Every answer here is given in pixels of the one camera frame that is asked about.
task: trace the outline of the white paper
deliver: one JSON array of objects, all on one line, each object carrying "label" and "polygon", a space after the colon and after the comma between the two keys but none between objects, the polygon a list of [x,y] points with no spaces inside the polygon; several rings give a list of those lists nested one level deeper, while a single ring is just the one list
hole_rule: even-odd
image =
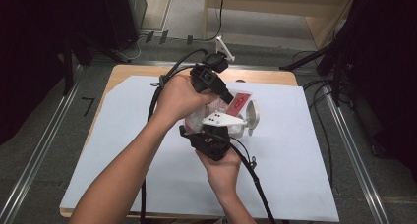
[{"label": "white paper", "polygon": [[[156,77],[130,77],[105,96],[88,144],[61,208],[75,208],[93,179],[147,121]],[[255,169],[275,219],[338,221],[328,175],[302,87],[227,83],[253,93],[261,120],[240,139],[255,156]],[[166,135],[147,174],[147,212],[222,216],[206,170],[178,122]],[[254,182],[242,165],[238,194],[253,217],[267,218]],[[131,211],[141,209],[141,194]]]}]

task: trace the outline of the wrist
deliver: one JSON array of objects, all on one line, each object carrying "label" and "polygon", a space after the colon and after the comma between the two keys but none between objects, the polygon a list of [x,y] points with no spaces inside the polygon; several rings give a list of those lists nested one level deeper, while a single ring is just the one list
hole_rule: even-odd
[{"label": "wrist", "polygon": [[158,112],[155,112],[152,117],[150,117],[149,123],[157,124],[161,130],[168,132],[177,123],[177,121],[167,117],[166,115],[161,115]]},{"label": "wrist", "polygon": [[217,196],[217,200],[223,208],[229,205],[235,205],[236,203],[240,203],[240,198],[236,193]]}]

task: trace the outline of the aluminum rail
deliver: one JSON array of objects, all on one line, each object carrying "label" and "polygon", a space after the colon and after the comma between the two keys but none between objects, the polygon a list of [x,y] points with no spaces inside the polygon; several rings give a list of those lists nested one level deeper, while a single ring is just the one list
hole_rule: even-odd
[{"label": "aluminum rail", "polygon": [[42,137],[40,138],[39,143],[31,155],[31,158],[24,172],[22,173],[15,186],[12,188],[9,199],[3,207],[2,212],[0,213],[0,223],[13,223],[13,220],[15,219],[16,214],[18,213],[19,208],[25,199],[25,196],[30,189],[36,173],[39,170],[50,145],[52,144],[56,132],[61,126],[62,120],[64,119],[68,108],[74,99],[74,95],[77,92],[83,74],[83,67],[79,65],[76,69],[76,80],[74,82],[74,86],[66,96],[62,97],[55,113],[52,116],[52,119],[49,121],[49,124],[46,127]]},{"label": "aluminum rail", "polygon": [[337,128],[340,132],[343,143],[346,146],[346,150],[352,163],[353,169],[355,170],[359,184],[362,188],[362,191],[364,192],[366,201],[368,202],[372,215],[374,216],[375,223],[388,224],[389,219],[387,217],[387,213],[384,209],[381,198],[378,195],[377,189],[375,188],[371,177],[368,174],[364,162],[362,161],[362,158],[356,147],[356,143],[350,134],[346,121],[344,120],[341,109],[335,105],[331,95],[328,94],[331,92],[330,86],[324,87],[323,92],[327,95],[326,99],[328,101],[328,106],[334,118],[334,122],[337,124]]}]

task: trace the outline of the red card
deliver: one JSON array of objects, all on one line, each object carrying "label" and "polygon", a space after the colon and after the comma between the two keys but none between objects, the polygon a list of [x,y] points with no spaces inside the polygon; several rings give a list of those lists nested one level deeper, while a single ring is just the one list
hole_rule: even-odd
[{"label": "red card", "polygon": [[236,96],[230,103],[226,114],[236,117],[250,97],[251,94],[249,93],[236,93]]}]

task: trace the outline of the person's left hand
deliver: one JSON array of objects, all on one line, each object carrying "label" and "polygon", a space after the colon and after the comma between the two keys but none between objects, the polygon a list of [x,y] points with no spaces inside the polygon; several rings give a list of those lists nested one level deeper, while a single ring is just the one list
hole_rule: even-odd
[{"label": "person's left hand", "polygon": [[224,157],[214,161],[196,150],[208,172],[208,182],[220,203],[237,196],[236,182],[241,160],[233,149],[229,148]]},{"label": "person's left hand", "polygon": [[218,96],[214,93],[197,93],[189,76],[176,75],[162,90],[154,115],[162,115],[168,122],[175,124],[217,98]]}]

